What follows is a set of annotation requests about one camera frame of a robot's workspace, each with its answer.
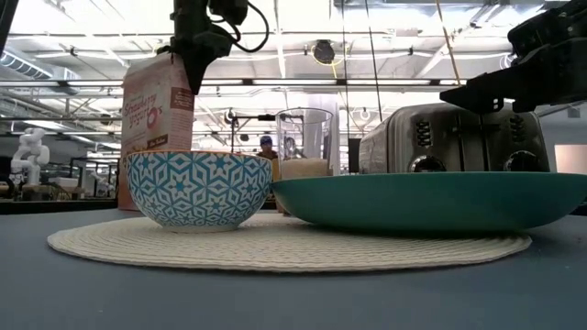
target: person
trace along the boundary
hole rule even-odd
[[[269,136],[260,138],[260,148],[261,152],[257,154],[259,157],[263,157],[268,160],[275,160],[279,157],[277,152],[273,151],[273,140]]]

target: blue cap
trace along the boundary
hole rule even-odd
[[[270,144],[273,145],[273,139],[270,136],[264,136],[260,138],[260,144]]]

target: box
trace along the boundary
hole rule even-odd
[[[127,155],[154,149],[190,150],[194,96],[177,54],[161,54],[131,66],[123,87],[118,208],[137,210],[127,187]]]

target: desk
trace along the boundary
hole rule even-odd
[[[58,230],[118,210],[0,216],[0,329],[583,329],[587,218],[531,230],[532,247],[469,267],[277,275],[149,269],[62,255]]]

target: bowl rim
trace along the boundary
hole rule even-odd
[[[190,152],[190,153],[215,153],[215,154],[225,154],[225,155],[236,155],[236,156],[243,156],[243,157],[252,157],[252,158],[257,158],[257,159],[261,159],[261,160],[267,160],[269,162],[272,162],[272,160],[266,159],[264,157],[261,156],[257,156],[257,155],[246,155],[246,154],[238,154],[236,152],[229,152],[229,151],[211,151],[211,150],[181,150],[181,149],[154,149],[154,150],[141,150],[141,151],[135,151],[135,152],[131,152],[128,155],[125,156],[126,157],[130,157],[130,156],[134,156],[134,155],[138,155],[138,154],[143,154],[143,153],[159,153],[159,152]]]

